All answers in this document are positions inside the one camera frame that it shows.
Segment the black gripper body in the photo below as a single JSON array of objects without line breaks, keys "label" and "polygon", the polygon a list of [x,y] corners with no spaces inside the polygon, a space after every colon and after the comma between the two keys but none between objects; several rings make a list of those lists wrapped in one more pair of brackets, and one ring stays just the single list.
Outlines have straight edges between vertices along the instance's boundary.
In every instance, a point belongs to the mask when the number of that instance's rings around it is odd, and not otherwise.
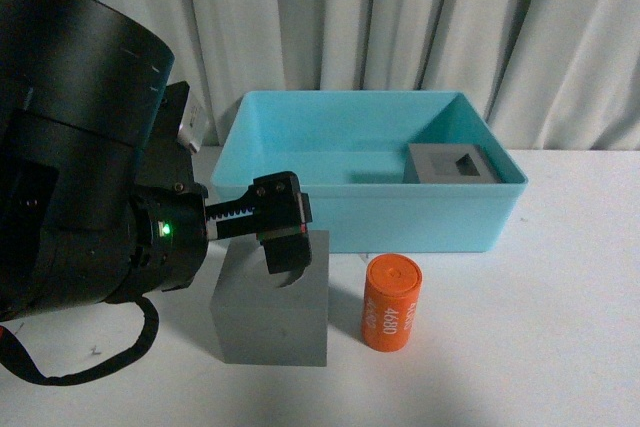
[{"label": "black gripper body", "polygon": [[264,237],[308,233],[309,197],[291,171],[254,179],[235,200],[207,204],[207,188],[194,179],[192,153],[177,142],[189,94],[182,81],[169,85],[161,100],[129,201],[134,219],[129,272],[110,303],[188,287],[212,240],[253,234],[260,244]]}]

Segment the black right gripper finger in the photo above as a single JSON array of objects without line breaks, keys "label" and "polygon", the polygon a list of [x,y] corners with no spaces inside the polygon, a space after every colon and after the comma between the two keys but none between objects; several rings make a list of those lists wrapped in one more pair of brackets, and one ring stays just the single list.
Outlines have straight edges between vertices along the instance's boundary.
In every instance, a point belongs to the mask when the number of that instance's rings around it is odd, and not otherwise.
[{"label": "black right gripper finger", "polygon": [[270,279],[278,288],[295,283],[312,261],[309,234],[294,232],[260,239]]}]

